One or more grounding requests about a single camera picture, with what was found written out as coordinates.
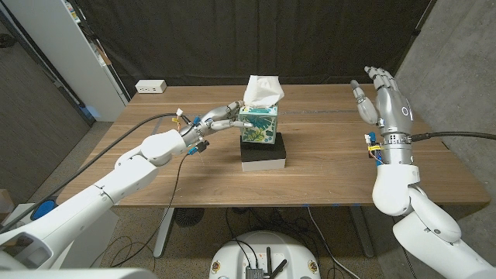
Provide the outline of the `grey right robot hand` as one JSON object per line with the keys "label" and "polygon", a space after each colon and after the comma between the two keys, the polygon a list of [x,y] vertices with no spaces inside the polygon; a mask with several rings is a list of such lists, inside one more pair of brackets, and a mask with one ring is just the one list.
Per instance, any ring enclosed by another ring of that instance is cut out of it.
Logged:
{"label": "grey right robot hand", "polygon": [[358,112],[364,122],[378,126],[384,139],[381,160],[385,164],[413,164],[412,145],[407,137],[412,134],[413,113],[408,99],[401,94],[393,76],[380,67],[364,68],[377,90],[375,102],[364,94],[357,81],[350,82]]}

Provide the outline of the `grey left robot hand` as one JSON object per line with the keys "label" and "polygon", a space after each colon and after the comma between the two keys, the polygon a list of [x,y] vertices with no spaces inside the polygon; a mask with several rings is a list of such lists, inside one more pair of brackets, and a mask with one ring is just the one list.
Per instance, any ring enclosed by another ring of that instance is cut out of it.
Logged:
{"label": "grey left robot hand", "polygon": [[182,138],[186,146],[197,143],[208,135],[220,130],[236,128],[251,128],[253,124],[238,120],[239,111],[244,105],[243,101],[235,101],[229,105],[214,108],[203,115],[198,124],[193,128],[186,128],[181,131]]}

